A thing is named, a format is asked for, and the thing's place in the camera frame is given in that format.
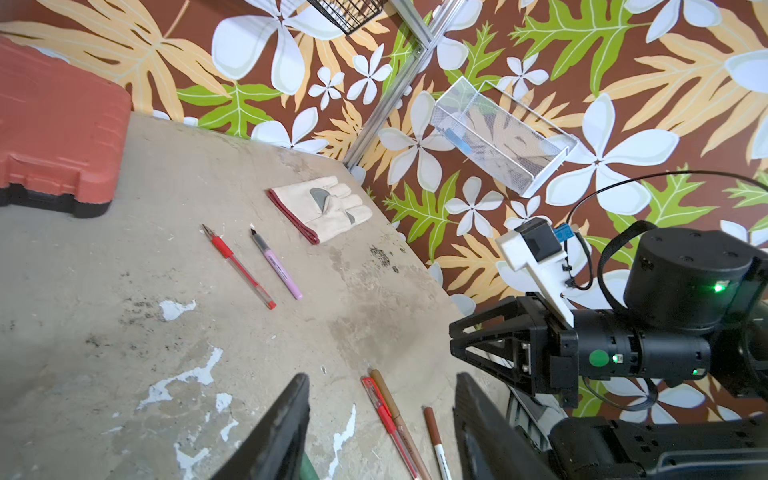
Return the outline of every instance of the table surface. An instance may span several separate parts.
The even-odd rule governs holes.
[[[312,246],[265,190],[326,175],[373,217]],[[201,223],[223,234],[274,311]],[[260,255],[250,223],[303,300]],[[0,225],[0,478],[208,478],[297,372],[310,376],[306,452],[320,478],[351,417],[333,477],[407,478],[360,385],[371,368],[433,478],[422,405],[461,475],[455,374],[478,371],[449,354],[460,313],[340,163],[135,114],[103,217],[11,205]],[[166,322],[165,300],[196,307]]]

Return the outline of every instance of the white paint patch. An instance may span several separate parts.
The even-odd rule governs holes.
[[[188,303],[187,305],[176,303],[173,300],[163,300],[160,302],[160,308],[163,309],[163,319],[166,322],[170,322],[171,320],[179,318],[182,313],[194,310],[196,306],[197,302],[194,300],[192,300],[192,303]]]
[[[232,422],[231,422],[229,425],[227,425],[226,427],[224,427],[223,429],[221,429],[221,438],[222,438],[222,439],[223,439],[225,442],[229,442],[229,441],[230,441],[230,430],[231,430],[231,429],[233,429],[233,428],[235,428],[235,427],[236,427],[236,426],[238,426],[239,424],[240,424],[240,423],[239,423],[237,420],[232,420]]]
[[[352,415],[349,416],[349,421],[346,423],[346,430],[341,433],[333,434],[333,461],[328,465],[328,476],[325,480],[331,480],[333,474],[336,473],[336,467],[339,466],[339,452],[344,442],[352,438],[355,435],[355,418],[357,417],[357,409],[355,404],[352,404]]]
[[[195,474],[192,472],[192,468],[200,463],[203,458],[208,456],[208,449],[202,449],[200,450],[200,453],[194,457],[190,457],[186,453],[179,450],[180,446],[181,445],[178,443],[174,443],[174,449],[176,450],[176,461],[179,462],[179,468],[184,471],[183,480],[193,480]]]
[[[232,403],[232,395],[229,393],[217,393],[216,394],[216,411],[221,413],[226,407]]]
[[[123,429],[123,427],[121,427],[121,426],[120,426],[120,427],[114,427],[113,429],[109,429],[109,430],[107,430],[106,432],[102,432],[101,434],[102,434],[102,435],[107,435],[108,433],[119,432],[119,431],[121,431],[122,429]]]
[[[214,381],[210,371],[213,370],[214,366],[219,362],[219,360],[221,360],[221,356],[223,354],[224,351],[222,349],[214,347],[214,352],[211,353],[210,358],[208,359],[208,363],[206,363],[204,368],[200,368],[198,366],[197,368],[189,370],[188,372],[180,373],[176,376],[170,377],[169,379],[164,379],[155,383],[149,387],[149,396],[146,399],[141,400],[141,403],[139,403],[139,406],[136,407],[136,410],[140,410],[150,403],[173,400],[174,397],[170,396],[170,393],[168,393],[168,385],[177,380],[179,382],[187,382],[190,378],[195,378],[199,383],[202,383],[203,385],[210,385]]]

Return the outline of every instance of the tan pen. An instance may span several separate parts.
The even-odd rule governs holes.
[[[413,442],[413,438],[408,431],[408,427],[406,427],[406,421],[402,419],[400,410],[395,404],[395,399],[392,397],[392,393],[389,393],[389,389],[386,387],[386,383],[384,383],[384,377],[382,377],[382,374],[379,370],[371,370],[371,378],[373,378],[373,381],[376,382],[376,386],[379,387],[379,391],[382,393],[382,397],[384,397],[384,402],[389,408],[389,411],[392,413],[392,421],[395,423],[395,426],[402,434],[402,439],[406,444],[408,453],[411,454],[413,461],[416,463],[416,469],[419,470],[419,474],[421,475],[422,480],[432,480],[432,477],[429,476],[429,471],[427,471],[427,466],[424,465],[422,456],[419,453],[419,450],[416,448],[416,444]]]

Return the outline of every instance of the black strap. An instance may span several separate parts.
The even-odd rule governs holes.
[[[656,225],[653,225],[651,222],[647,222],[646,220],[638,220],[631,224],[625,231],[619,233],[613,240],[608,242],[608,245],[605,246],[603,253],[600,255],[600,261],[598,262],[598,285],[600,285],[600,290],[602,290],[603,295],[605,295],[605,299],[617,314],[628,316],[629,310],[626,306],[621,305],[621,303],[619,303],[618,300],[616,300],[614,296],[611,295],[611,292],[609,292],[608,288],[605,286],[605,282],[603,281],[603,270],[605,269],[605,264],[608,263],[609,259],[617,251],[629,243],[630,240],[635,238],[637,235],[640,235],[641,233],[653,230],[655,228],[657,228]]]

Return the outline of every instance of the red plastic case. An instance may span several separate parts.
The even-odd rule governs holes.
[[[0,38],[0,206],[102,215],[130,119],[120,85]]]

